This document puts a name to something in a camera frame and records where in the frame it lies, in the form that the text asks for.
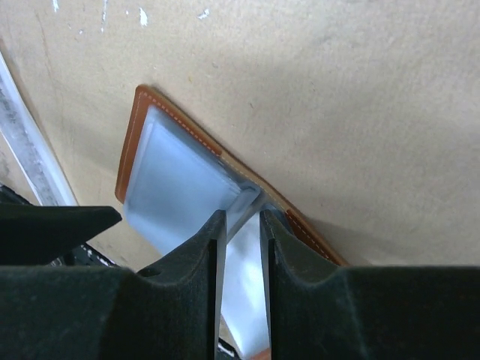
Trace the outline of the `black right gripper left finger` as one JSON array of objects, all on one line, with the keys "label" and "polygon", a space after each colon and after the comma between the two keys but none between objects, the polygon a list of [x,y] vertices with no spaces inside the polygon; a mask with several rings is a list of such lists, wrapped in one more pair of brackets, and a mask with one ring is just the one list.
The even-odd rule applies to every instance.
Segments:
[{"label": "black right gripper left finger", "polygon": [[157,262],[118,266],[1,264],[3,359],[213,359],[226,214]]}]

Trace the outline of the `brown leather card holder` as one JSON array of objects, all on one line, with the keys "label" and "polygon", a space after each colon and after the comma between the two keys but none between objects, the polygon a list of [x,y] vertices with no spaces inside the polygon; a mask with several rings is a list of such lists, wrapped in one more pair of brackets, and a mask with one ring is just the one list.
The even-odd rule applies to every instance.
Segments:
[{"label": "brown leather card holder", "polygon": [[127,222],[161,254],[189,239],[216,210],[226,212],[221,314],[243,359],[264,356],[269,348],[263,209],[319,255],[345,264],[291,202],[149,85],[135,91],[115,195]]}]

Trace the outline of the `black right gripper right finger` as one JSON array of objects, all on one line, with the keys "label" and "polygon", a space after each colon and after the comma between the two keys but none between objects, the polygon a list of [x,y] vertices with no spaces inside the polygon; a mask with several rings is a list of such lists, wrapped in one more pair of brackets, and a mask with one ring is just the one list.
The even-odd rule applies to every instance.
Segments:
[{"label": "black right gripper right finger", "polygon": [[339,266],[260,213],[273,359],[477,359],[479,268]]}]

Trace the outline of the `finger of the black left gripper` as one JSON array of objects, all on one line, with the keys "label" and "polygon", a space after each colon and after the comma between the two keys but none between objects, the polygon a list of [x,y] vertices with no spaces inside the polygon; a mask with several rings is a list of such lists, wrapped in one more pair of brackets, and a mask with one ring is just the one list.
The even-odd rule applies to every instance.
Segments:
[{"label": "finger of the black left gripper", "polygon": [[1,205],[1,264],[47,265],[122,220],[111,206]]}]

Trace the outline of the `clear plastic packet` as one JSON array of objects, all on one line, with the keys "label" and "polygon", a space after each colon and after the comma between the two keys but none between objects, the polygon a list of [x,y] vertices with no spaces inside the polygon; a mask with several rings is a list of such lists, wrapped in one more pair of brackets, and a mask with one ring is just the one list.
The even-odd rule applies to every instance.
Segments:
[{"label": "clear plastic packet", "polygon": [[42,206],[75,206],[77,200],[48,142],[1,60],[1,134]]}]

